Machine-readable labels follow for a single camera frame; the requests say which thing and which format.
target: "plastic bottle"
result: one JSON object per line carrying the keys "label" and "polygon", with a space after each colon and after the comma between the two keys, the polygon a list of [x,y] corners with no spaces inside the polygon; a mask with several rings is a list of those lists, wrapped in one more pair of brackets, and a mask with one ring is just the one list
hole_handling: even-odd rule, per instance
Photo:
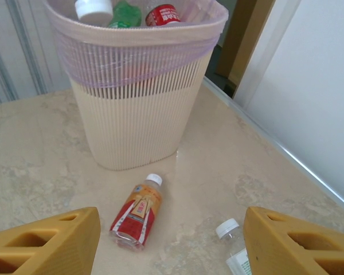
{"label": "plastic bottle", "polygon": [[222,241],[230,246],[226,264],[234,275],[252,275],[245,248],[243,231],[235,219],[229,219],[216,228]]}
{"label": "plastic bottle", "polygon": [[149,27],[164,26],[180,22],[175,6],[168,0],[149,0],[145,8],[145,22]]}
{"label": "plastic bottle", "polygon": [[114,9],[114,18],[109,28],[132,28],[142,24],[142,11],[139,7],[131,6],[125,0],[120,1]]}
{"label": "plastic bottle", "polygon": [[114,15],[111,0],[75,0],[80,22],[92,26],[107,26]]}
{"label": "plastic bottle", "polygon": [[162,178],[150,174],[142,184],[135,186],[110,228],[119,246],[135,251],[144,249],[162,203],[161,185]]}

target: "green bottle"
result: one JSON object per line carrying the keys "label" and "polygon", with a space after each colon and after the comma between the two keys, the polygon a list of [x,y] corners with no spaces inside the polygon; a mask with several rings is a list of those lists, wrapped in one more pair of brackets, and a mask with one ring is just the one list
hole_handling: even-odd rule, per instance
{"label": "green bottle", "polygon": [[109,28],[133,28],[142,24],[142,11],[136,6],[129,5],[125,0],[114,7],[114,18]]}

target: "ribbed plastic wastebasket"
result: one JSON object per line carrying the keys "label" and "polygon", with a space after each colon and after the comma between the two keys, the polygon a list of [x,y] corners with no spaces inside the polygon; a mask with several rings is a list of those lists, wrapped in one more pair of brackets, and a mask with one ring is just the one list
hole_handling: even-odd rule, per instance
{"label": "ribbed plastic wastebasket", "polygon": [[125,170],[176,152],[226,8],[169,0],[184,23],[107,29],[77,22],[74,0],[44,3],[95,160]]}

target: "bottle cap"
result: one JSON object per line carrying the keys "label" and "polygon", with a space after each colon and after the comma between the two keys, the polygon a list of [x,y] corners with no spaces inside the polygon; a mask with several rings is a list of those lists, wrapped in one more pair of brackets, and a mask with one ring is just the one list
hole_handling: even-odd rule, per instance
{"label": "bottle cap", "polygon": [[150,174],[147,176],[147,180],[151,180],[152,182],[155,182],[156,184],[158,184],[159,186],[162,185],[162,178],[160,176],[158,176],[157,174]]}
{"label": "bottle cap", "polygon": [[111,0],[77,0],[76,14],[79,21],[93,26],[104,26],[114,16]]}
{"label": "bottle cap", "polygon": [[221,239],[224,237],[225,234],[227,234],[228,232],[232,231],[233,229],[237,227],[239,227],[239,224],[236,222],[236,220],[229,219],[216,228],[216,233],[219,239]]}

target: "red bottle label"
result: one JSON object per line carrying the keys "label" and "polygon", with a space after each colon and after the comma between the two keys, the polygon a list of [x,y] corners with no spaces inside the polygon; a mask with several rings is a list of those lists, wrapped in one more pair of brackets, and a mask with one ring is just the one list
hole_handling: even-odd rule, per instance
{"label": "red bottle label", "polygon": [[128,234],[145,245],[161,202],[162,196],[156,189],[143,184],[136,186],[110,231]]}
{"label": "red bottle label", "polygon": [[163,26],[172,22],[181,22],[176,8],[173,5],[165,4],[156,7],[146,18],[149,27]]}

